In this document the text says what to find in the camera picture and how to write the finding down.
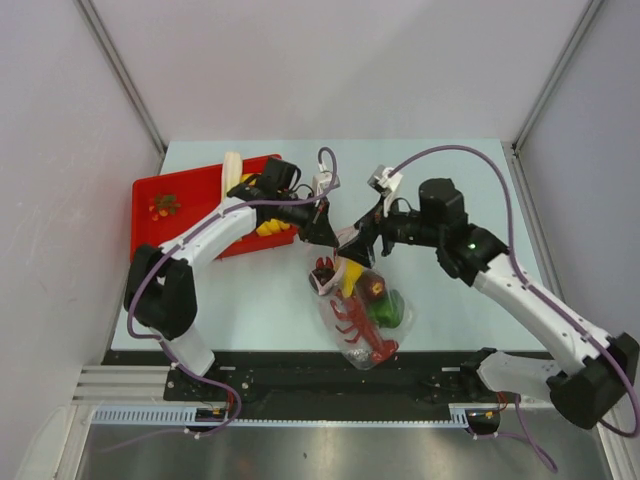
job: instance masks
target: red lobster toy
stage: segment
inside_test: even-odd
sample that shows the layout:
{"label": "red lobster toy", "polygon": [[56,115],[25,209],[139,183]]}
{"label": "red lobster toy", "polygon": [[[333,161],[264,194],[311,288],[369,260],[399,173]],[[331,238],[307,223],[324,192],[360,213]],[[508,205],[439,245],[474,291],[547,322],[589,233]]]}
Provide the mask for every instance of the red lobster toy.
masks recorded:
{"label": "red lobster toy", "polygon": [[[334,268],[331,259],[329,257],[326,257],[326,260],[318,258],[316,268],[312,272],[316,279],[318,279],[321,284],[326,283],[333,276],[333,273]],[[342,291],[338,290],[336,296],[341,301],[345,311],[340,311],[338,309],[338,303],[335,300],[331,300],[331,308],[333,309],[334,315],[341,322],[351,323],[351,325],[344,329],[336,325],[336,330],[343,335],[347,335],[354,330],[356,332],[353,338],[345,339],[346,343],[355,344],[360,338],[364,338],[373,350],[371,360],[374,365],[384,362],[398,350],[398,342],[395,340],[382,339],[378,327],[369,320],[362,300],[359,299],[356,294],[344,298]]]}

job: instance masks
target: white wall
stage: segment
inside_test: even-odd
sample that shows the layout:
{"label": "white wall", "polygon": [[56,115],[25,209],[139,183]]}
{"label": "white wall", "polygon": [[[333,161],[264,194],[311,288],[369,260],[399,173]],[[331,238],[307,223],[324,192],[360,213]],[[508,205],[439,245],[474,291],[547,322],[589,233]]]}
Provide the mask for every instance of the white wall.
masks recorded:
{"label": "white wall", "polygon": [[637,0],[608,2],[522,159],[567,301],[610,332],[636,339],[639,26]]}
{"label": "white wall", "polygon": [[165,141],[511,141],[587,0],[95,0]]}
{"label": "white wall", "polygon": [[0,477],[100,354],[159,158],[73,2],[0,16]]}

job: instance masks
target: plastic bag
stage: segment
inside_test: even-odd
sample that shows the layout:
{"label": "plastic bag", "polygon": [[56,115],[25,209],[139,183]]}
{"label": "plastic bag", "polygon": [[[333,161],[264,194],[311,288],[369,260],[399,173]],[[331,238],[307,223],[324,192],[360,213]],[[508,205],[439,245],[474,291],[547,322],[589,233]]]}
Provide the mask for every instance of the plastic bag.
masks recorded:
{"label": "plastic bag", "polygon": [[[352,232],[341,231],[343,243]],[[368,370],[393,357],[413,324],[413,309],[375,269],[335,257],[323,247],[309,252],[309,281],[324,325],[345,358]]]}

